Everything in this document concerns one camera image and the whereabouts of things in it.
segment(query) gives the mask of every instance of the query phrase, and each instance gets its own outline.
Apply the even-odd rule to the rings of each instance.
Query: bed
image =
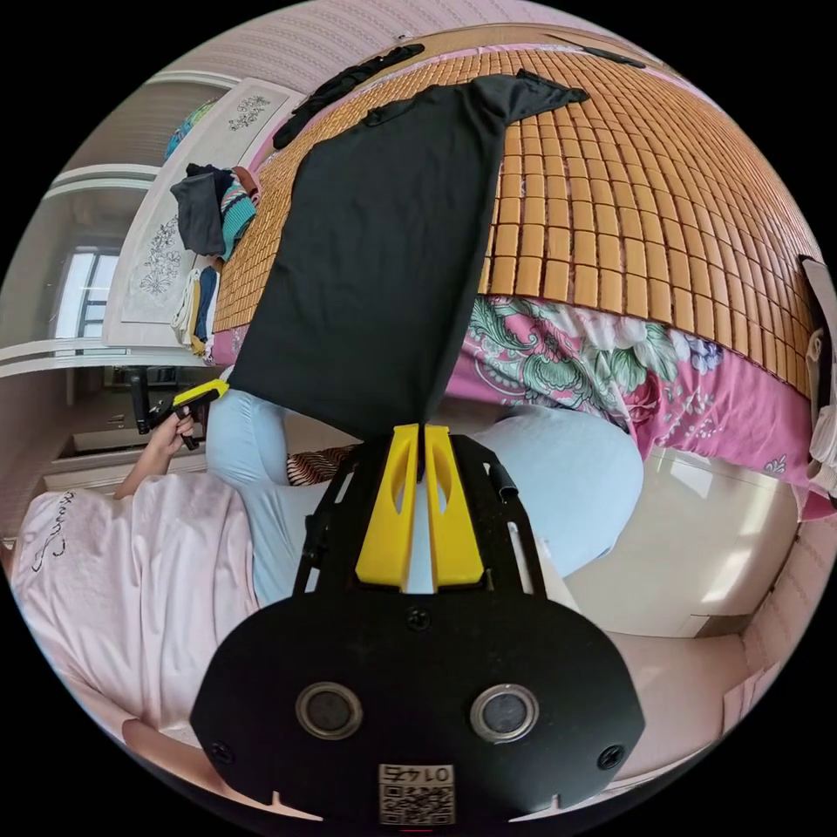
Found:
[[[593,95],[581,116],[564,109],[507,132],[480,295],[447,395],[592,412],[644,457],[659,446],[722,459],[793,486],[802,520],[833,514],[806,476],[813,326],[799,256],[819,250],[793,198],[732,120],[670,68],[582,55],[558,30],[527,31],[521,43],[520,27],[514,37],[503,29],[422,38],[412,65],[318,114],[267,159],[260,216],[221,278],[214,362],[237,357],[313,143],[380,100],[522,66]]]

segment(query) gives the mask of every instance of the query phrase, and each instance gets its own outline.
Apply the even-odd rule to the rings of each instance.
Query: pink floral bedsheet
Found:
[[[232,364],[246,327],[216,335]],[[807,399],[719,345],[658,323],[526,297],[478,296],[447,387],[456,398],[561,406],[654,446],[770,474],[795,487],[800,517],[834,513],[808,491]]]

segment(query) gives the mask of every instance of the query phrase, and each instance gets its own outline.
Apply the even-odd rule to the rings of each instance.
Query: light blue pants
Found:
[[[253,536],[262,605],[290,595],[312,514],[327,484],[288,482],[287,411],[230,390],[208,421],[208,470],[240,493]],[[532,529],[562,576],[608,553],[634,510],[643,462],[630,436],[603,418],[521,407],[473,438],[493,450],[516,483]],[[427,500],[418,491],[408,592],[432,593]]]

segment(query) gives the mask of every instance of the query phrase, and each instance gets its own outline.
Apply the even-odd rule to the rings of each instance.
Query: yellow grip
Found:
[[[402,425],[392,434],[384,477],[366,529],[355,572],[364,584],[406,591],[419,471],[419,426]],[[401,508],[398,496],[404,490]]]
[[[207,381],[205,384],[193,386],[191,390],[186,390],[185,392],[180,392],[178,395],[175,395],[172,399],[172,407],[176,409],[188,401],[195,401],[197,398],[202,398],[212,392],[217,394],[215,395],[215,398],[211,398],[209,400],[215,401],[216,398],[220,398],[222,395],[225,395],[228,389],[229,384],[219,378],[215,381]]]
[[[477,584],[484,568],[447,427],[425,428],[433,589]],[[439,504],[439,487],[446,497]]]

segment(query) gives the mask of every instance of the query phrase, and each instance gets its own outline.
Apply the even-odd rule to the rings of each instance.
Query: hand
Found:
[[[194,419],[188,414],[188,409],[187,407],[185,418],[179,418],[177,413],[172,413],[154,431],[148,446],[168,457],[174,456],[183,446],[183,437],[194,433]]]

